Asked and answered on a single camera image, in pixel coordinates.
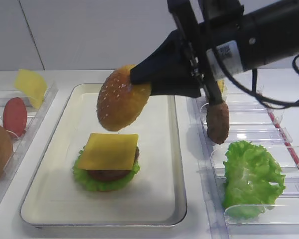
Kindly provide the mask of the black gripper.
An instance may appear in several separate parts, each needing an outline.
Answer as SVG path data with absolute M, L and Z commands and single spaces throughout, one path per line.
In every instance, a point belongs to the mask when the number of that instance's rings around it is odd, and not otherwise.
M 177 29 L 144 61 L 130 71 L 132 84 L 151 83 L 151 95 L 201 96 L 199 82 L 233 77 L 243 71 L 234 22 L 243 16 L 237 0 L 218 1 L 224 12 L 210 18 L 211 6 L 201 1 L 204 22 L 198 23 L 191 3 L 169 0 Z

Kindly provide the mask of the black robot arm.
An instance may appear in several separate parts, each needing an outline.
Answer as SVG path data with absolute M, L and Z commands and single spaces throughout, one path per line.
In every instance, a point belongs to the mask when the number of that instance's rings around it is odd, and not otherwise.
M 236 0 L 219 5 L 217 15 L 209 14 L 208 34 L 189 1 L 168 1 L 177 29 L 131 70 L 132 84 L 151 84 L 153 95 L 198 98 L 204 90 L 216 105 L 223 101 L 216 81 L 224 74 L 213 46 L 232 75 L 299 54 L 299 0 L 281 0 L 249 14 Z

